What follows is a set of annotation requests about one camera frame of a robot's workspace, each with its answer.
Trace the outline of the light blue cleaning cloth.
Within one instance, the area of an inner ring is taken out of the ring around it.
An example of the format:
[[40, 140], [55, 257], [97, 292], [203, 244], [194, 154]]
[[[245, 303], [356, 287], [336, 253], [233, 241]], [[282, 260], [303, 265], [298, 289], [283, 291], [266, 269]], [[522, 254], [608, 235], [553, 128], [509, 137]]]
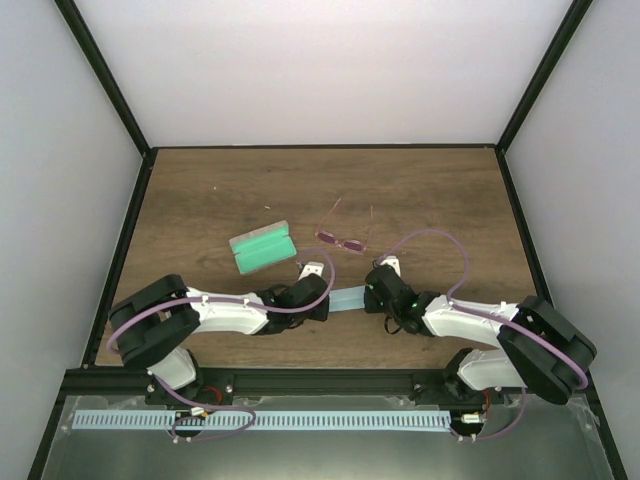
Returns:
[[364, 309], [364, 294], [364, 286], [332, 290], [329, 294], [329, 312], [336, 313]]

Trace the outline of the pink sunglasses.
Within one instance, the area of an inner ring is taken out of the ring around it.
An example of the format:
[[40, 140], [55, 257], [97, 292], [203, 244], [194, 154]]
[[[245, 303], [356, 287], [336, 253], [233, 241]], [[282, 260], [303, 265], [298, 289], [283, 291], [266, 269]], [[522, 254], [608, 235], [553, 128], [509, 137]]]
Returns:
[[354, 228], [346, 227], [337, 230], [329, 225], [330, 220], [335, 216], [336, 211], [342, 203], [338, 198], [329, 211], [322, 217], [315, 227], [314, 237], [323, 245], [339, 248], [350, 253], [362, 255], [369, 247], [374, 230], [374, 207], [369, 206], [367, 214], [366, 230], [356, 232]]

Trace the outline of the grey glasses case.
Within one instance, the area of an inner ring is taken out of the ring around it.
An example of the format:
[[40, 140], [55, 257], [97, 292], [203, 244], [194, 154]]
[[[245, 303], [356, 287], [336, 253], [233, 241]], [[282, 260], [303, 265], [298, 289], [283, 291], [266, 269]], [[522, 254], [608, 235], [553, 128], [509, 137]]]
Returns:
[[289, 224], [282, 220], [229, 240], [241, 275], [248, 275], [297, 255]]

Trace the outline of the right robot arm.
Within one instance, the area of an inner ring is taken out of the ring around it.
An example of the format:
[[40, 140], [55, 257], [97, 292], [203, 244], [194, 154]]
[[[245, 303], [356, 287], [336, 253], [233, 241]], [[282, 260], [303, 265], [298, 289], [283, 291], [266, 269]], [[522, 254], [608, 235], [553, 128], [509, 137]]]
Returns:
[[417, 293], [398, 268], [380, 264], [365, 278], [364, 305], [409, 334], [478, 343], [458, 352], [447, 367], [444, 389], [455, 402], [468, 402], [486, 389], [523, 388], [564, 405], [589, 384], [594, 344], [540, 297], [482, 304]]

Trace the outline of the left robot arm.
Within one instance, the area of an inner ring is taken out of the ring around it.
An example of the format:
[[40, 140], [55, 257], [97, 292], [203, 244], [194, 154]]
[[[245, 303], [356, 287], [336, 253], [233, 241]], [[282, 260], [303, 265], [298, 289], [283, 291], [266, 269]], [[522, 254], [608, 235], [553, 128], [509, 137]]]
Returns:
[[312, 272], [291, 286], [223, 295], [190, 288], [179, 275], [167, 275], [112, 307], [107, 348], [125, 368], [147, 370], [178, 401], [191, 404], [203, 395], [205, 381], [182, 346], [187, 338], [219, 332], [275, 335], [307, 319], [325, 321], [332, 286], [332, 280]]

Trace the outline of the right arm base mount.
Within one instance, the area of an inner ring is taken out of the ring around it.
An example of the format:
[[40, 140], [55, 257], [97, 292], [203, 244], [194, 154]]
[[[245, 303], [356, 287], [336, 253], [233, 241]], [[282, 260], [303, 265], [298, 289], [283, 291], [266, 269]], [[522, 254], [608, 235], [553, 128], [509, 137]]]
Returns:
[[411, 376], [408, 398], [418, 405], [437, 405], [444, 409], [480, 407], [487, 400], [481, 390], [473, 390], [456, 374], [445, 369], [418, 370]]

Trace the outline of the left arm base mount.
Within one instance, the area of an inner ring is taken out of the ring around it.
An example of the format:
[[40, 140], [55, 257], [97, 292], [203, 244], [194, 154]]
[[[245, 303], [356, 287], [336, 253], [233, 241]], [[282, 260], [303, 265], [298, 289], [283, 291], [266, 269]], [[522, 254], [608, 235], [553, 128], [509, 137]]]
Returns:
[[[156, 380], [153, 380], [151, 385], [154, 391], [145, 395], [147, 405], [171, 408], [186, 406], [184, 402], [168, 394]], [[196, 375], [196, 380], [178, 389], [177, 393], [197, 403], [228, 405], [233, 399], [234, 387], [235, 376], [231, 370], [201, 368]]]

